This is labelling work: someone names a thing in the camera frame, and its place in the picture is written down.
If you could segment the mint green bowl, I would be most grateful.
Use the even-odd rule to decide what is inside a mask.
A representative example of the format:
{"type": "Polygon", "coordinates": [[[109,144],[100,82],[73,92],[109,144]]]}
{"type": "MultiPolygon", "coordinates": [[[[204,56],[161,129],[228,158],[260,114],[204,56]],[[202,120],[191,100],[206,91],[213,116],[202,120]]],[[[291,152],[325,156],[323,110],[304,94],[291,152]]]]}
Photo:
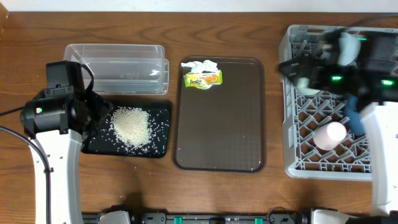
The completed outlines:
{"type": "Polygon", "coordinates": [[[305,96],[316,95],[318,92],[320,92],[320,90],[310,88],[308,85],[309,79],[302,77],[297,80],[295,87],[302,95],[305,96]]]}

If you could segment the light blue bowl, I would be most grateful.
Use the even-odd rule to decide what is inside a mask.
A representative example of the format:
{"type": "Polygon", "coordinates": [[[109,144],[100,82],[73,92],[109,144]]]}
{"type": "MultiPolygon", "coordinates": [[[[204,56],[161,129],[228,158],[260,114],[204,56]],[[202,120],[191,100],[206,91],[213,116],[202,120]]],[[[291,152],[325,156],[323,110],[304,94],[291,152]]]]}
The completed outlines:
{"type": "Polygon", "coordinates": [[[356,35],[351,35],[347,32],[342,32],[339,43],[339,56],[337,64],[341,66],[349,65],[358,56],[361,43],[356,35]]]}

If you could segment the dark blue bowl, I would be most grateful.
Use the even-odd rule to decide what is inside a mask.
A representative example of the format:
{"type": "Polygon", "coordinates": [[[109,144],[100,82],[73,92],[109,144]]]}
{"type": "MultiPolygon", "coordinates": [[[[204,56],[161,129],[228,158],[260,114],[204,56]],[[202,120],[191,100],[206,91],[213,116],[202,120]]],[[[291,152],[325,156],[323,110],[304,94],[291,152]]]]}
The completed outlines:
{"type": "Polygon", "coordinates": [[[357,136],[363,136],[365,135],[365,131],[361,123],[360,114],[356,107],[357,102],[358,98],[356,96],[348,96],[346,98],[343,113],[349,119],[346,124],[348,125],[350,131],[357,136]]]}

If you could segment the pink cup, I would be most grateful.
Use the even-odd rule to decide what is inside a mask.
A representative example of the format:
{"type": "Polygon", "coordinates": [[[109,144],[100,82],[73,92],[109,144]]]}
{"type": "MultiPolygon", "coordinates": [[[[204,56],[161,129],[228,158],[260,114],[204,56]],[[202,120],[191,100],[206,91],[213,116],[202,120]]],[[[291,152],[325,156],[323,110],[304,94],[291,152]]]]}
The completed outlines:
{"type": "Polygon", "coordinates": [[[333,150],[346,137],[347,130],[339,122],[330,122],[315,130],[313,141],[317,147],[324,151],[333,150]]]}

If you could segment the white paper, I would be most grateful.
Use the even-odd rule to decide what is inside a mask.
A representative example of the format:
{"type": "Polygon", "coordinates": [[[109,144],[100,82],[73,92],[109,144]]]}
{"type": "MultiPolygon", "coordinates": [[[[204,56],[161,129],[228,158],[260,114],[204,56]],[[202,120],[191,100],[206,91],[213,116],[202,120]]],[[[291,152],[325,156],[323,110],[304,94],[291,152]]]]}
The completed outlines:
{"type": "Polygon", "coordinates": [[[190,68],[189,73],[215,73],[218,71],[218,64],[211,60],[192,61],[187,63],[181,63],[182,67],[190,68]]]}

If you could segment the yellow snack wrapper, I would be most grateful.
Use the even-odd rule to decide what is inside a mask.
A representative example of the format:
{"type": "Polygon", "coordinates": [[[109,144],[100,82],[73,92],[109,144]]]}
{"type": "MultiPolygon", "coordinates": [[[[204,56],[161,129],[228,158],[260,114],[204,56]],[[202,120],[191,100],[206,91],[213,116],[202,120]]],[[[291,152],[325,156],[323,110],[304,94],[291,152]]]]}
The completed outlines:
{"type": "Polygon", "coordinates": [[[184,76],[185,87],[194,87],[200,90],[208,90],[213,85],[223,83],[223,74],[221,70],[210,73],[187,73],[184,76]]]}

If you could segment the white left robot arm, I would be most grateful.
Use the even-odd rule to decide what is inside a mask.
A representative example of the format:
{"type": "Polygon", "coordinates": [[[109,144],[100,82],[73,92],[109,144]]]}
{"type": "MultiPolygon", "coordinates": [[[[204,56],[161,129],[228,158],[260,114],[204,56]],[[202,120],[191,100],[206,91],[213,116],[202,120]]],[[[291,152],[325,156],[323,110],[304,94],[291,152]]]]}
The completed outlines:
{"type": "Polygon", "coordinates": [[[112,107],[89,89],[50,88],[19,108],[23,134],[1,127],[26,142],[32,153],[36,223],[83,223],[80,152],[112,107]]]}

